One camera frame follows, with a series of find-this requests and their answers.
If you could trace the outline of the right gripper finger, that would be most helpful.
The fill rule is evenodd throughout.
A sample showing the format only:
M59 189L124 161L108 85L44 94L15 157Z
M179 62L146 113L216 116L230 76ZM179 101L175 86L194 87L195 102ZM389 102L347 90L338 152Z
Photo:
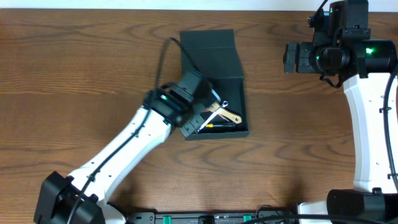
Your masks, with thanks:
M297 42L288 42L285 45L285 58L295 58L299 44Z
M285 73L294 73L295 71L295 57L286 57L284 58L284 72Z

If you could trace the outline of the red black pliers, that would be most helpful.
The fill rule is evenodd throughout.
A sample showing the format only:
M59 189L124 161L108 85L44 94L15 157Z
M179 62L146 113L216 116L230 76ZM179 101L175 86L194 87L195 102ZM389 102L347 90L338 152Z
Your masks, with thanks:
M209 114L209 116L212 114L212 112L209 111L209 110L205 110L204 113ZM221 119L223 119L223 120L229 122L229 119L225 118L223 115L218 114L217 116L220 117Z

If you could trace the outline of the orange scraper wooden handle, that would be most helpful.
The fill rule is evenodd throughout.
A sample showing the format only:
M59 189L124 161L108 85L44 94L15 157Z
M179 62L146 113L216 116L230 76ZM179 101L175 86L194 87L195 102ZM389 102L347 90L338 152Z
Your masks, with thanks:
M235 124L242 123L242 117L240 117L240 115L230 112L229 110L226 109L226 107L224 109L221 109L219 114L223 115L225 118L229 119Z

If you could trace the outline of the silver ring wrench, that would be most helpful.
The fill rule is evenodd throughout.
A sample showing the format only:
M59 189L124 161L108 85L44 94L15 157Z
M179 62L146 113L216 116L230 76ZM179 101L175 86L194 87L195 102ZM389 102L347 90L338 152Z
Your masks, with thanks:
M224 109L228 106L227 101L223 101L222 103L214 102L211 106L208 107L208 110L211 110L211 115L205 120L205 122L195 131L198 134L216 115L219 114L221 109Z

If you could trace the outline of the dark green box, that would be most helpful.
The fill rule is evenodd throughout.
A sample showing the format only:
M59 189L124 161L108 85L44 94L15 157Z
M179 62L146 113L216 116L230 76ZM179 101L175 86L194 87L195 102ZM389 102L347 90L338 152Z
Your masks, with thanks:
M193 59L199 72L213 84L213 89L232 113L242 117L234 128L203 128L206 139L243 138L249 135L244 94L244 73L236 50L234 30L191 30L180 32L180 43ZM233 123L216 116L211 123Z

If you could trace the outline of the black yellow screwdriver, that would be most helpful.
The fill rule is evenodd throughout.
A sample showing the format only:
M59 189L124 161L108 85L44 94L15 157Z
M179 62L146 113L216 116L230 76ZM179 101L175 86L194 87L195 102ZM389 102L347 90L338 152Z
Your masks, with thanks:
M212 123L207 124L205 128L234 128L235 126L234 123Z

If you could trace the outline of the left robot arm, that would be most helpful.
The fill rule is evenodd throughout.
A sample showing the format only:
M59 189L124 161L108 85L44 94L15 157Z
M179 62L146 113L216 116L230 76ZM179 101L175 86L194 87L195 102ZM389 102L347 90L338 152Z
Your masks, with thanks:
M43 181L34 223L126 223L109 204L118 185L173 128L213 102L210 91L174 86L148 92L129 124L95 157L66 177L54 171Z

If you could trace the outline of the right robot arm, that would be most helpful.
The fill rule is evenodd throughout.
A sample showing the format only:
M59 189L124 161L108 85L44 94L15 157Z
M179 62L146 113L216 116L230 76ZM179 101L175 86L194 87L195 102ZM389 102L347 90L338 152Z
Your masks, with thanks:
M296 223L397 222L397 50L371 38L367 0L320 7L308 18L311 42L289 42L285 73L316 73L338 81L351 113L353 188L333 189L326 199L297 205Z

